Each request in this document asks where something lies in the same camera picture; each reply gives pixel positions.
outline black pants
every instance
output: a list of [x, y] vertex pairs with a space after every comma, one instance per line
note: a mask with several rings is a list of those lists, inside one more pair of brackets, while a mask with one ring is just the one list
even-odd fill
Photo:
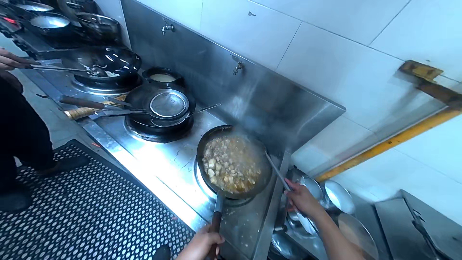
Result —
[[3, 112], [0, 119], [0, 192], [17, 176], [14, 157], [36, 170], [55, 165], [48, 128], [25, 97], [0, 78]]

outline white wall tile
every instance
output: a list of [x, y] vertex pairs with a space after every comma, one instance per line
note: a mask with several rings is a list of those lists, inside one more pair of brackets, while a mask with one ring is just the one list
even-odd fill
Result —
[[340, 184], [347, 180], [348, 188], [355, 192], [355, 183], [380, 200], [386, 200], [403, 189], [432, 208], [462, 224], [462, 208], [454, 207], [462, 198], [462, 184], [408, 157], [390, 149], [343, 173], [335, 179]]
[[253, 0], [274, 10], [370, 44], [409, 0]]
[[462, 116], [408, 140], [395, 149], [462, 184]]
[[204, 0], [201, 33], [276, 69], [301, 21], [248, 0]]
[[352, 156], [358, 144], [374, 142], [373, 132], [340, 116], [292, 155], [292, 162], [313, 176], [317, 168], [328, 168], [334, 162]]
[[371, 47], [403, 60], [416, 60], [462, 81], [462, 1], [413, 0]]
[[277, 72], [346, 107], [345, 117], [370, 130], [432, 98], [397, 72], [403, 61], [305, 22]]
[[137, 0], [195, 31], [201, 28], [202, 0]]
[[101, 9], [102, 15], [111, 17], [119, 22], [122, 30], [122, 41], [130, 48], [131, 45], [130, 39], [128, 38], [127, 24], [125, 23], [125, 17], [123, 16], [120, 0], [95, 0], [95, 2]]

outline stove burner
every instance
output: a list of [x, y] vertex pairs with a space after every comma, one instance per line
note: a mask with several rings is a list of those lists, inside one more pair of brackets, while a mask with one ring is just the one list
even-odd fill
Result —
[[193, 127], [194, 118], [189, 117], [183, 123], [172, 127], [152, 127], [140, 124], [125, 117], [125, 129], [133, 136], [146, 141], [168, 143], [184, 138]]
[[[199, 165], [197, 164], [197, 159], [194, 158], [194, 178], [197, 181], [197, 184], [199, 184], [199, 187], [201, 190], [207, 195], [207, 197], [210, 198], [211, 201], [215, 201], [217, 199], [217, 194], [205, 183], [201, 170], [199, 169]], [[240, 207], [248, 204], [250, 201], [252, 201], [254, 197], [252, 198], [246, 198], [246, 199], [232, 199], [232, 198], [226, 198], [225, 199], [225, 205], [226, 207]]]
[[127, 93], [143, 83], [139, 74], [127, 77], [117, 82], [94, 82], [84, 77], [74, 75], [72, 86], [76, 89], [94, 95], [118, 95]]

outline wooden wok handle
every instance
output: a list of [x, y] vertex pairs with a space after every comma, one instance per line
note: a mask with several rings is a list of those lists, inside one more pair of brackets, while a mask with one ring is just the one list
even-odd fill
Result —
[[[212, 217], [212, 223], [210, 224], [210, 227], [208, 229], [209, 233], [218, 233], [220, 231], [220, 224], [221, 224], [221, 212], [216, 211], [213, 213]], [[213, 244], [212, 247], [210, 248], [210, 251], [208, 251], [207, 257], [204, 260], [214, 260], [217, 255], [217, 244]]]
[[103, 109], [104, 104], [103, 103], [98, 103], [86, 99], [79, 99], [79, 98], [74, 98], [74, 97], [69, 97], [69, 96], [61, 96], [59, 102], [64, 103], [64, 104], [69, 104], [69, 105], [77, 105], [77, 106], [82, 106], [82, 107], [90, 107], [90, 108], [96, 108], [96, 109]]

